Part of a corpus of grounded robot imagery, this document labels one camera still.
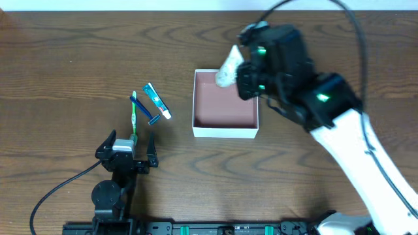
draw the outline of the white object in gripper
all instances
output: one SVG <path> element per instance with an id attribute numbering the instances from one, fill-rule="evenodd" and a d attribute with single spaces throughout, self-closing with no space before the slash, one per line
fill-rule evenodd
<path id="1" fill-rule="evenodd" d="M 227 60 L 222 65 L 219 72 L 215 75 L 216 85 L 229 87 L 236 82 L 236 69 L 244 62 L 237 45 L 234 45 L 229 52 Z"/>

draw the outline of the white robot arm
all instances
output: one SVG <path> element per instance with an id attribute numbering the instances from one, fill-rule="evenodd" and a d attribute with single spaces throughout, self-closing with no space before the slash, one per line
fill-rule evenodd
<path id="1" fill-rule="evenodd" d="M 320 127 L 311 135 L 334 157 L 370 212 L 373 224 L 381 234 L 417 234 L 418 219 L 401 201 L 368 153 L 361 129 L 361 115 L 350 109 L 334 119 L 335 127 Z M 365 120 L 366 132 L 374 155 L 389 179 L 412 208 L 418 208 L 417 193 L 408 185 L 380 144 L 373 128 Z M 332 215 L 317 230 L 320 234 L 354 234 L 353 225 L 364 226 L 352 217 Z"/>

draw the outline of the green connector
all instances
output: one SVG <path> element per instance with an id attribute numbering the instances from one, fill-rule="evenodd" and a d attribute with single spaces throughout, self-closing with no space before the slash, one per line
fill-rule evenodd
<path id="1" fill-rule="evenodd" d="M 273 226 L 266 226 L 265 235 L 274 235 L 274 227 Z"/>
<path id="2" fill-rule="evenodd" d="M 189 235 L 189 227 L 188 226 L 181 226 L 180 227 L 180 235 Z"/>

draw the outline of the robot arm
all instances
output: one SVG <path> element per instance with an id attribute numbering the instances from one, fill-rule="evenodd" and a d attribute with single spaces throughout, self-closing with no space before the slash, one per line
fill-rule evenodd
<path id="1" fill-rule="evenodd" d="M 315 72 L 302 36 L 292 25 L 270 28 L 262 22 L 248 28 L 240 35 L 251 58 L 237 68 L 239 96 L 246 100 L 267 95 L 270 108 L 311 133 L 346 173 L 377 231 L 417 233 L 418 196 L 379 143 L 368 117 L 362 117 L 362 102 L 344 78 Z M 364 225 L 336 213 L 316 229 L 321 234 L 354 234 Z"/>
<path id="2" fill-rule="evenodd" d="M 310 134 L 334 157 L 365 203 L 373 224 L 381 234 L 418 233 L 418 220 L 409 212 L 398 195 L 383 177 L 367 149 L 360 126 L 360 114 L 348 110 L 335 120 L 335 127 L 320 127 Z M 397 167 L 381 146 L 370 122 L 366 122 L 368 139 L 375 147 L 375 155 L 396 188 L 405 199 L 418 208 L 418 196 L 408 185 Z M 335 234 L 338 223 L 319 225 L 321 234 Z"/>

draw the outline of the toothpaste tube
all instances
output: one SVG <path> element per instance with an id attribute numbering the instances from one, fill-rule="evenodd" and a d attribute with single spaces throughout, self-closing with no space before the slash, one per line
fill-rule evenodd
<path id="1" fill-rule="evenodd" d="M 165 106 L 163 100 L 159 97 L 158 93 L 155 91 L 154 87 L 152 86 L 151 82 L 146 84 L 142 90 L 149 96 L 152 102 L 156 105 L 156 107 L 161 111 L 161 113 L 165 116 L 165 118 L 170 119 L 171 114 L 169 109 Z"/>

